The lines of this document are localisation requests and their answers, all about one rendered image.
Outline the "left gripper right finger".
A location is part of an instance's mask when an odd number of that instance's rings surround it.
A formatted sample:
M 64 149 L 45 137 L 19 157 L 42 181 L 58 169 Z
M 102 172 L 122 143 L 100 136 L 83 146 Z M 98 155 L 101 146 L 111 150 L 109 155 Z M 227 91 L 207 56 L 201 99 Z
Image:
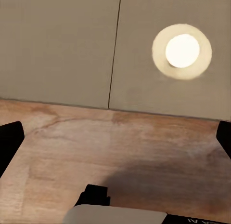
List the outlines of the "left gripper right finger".
M 231 123 L 221 121 L 218 125 L 216 138 L 231 158 Z

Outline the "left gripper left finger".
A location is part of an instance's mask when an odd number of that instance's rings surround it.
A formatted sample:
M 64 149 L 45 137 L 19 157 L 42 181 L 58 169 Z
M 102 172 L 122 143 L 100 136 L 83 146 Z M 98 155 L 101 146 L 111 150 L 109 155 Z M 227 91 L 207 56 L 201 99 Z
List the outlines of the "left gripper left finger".
M 0 178 L 24 140 L 20 121 L 0 126 Z

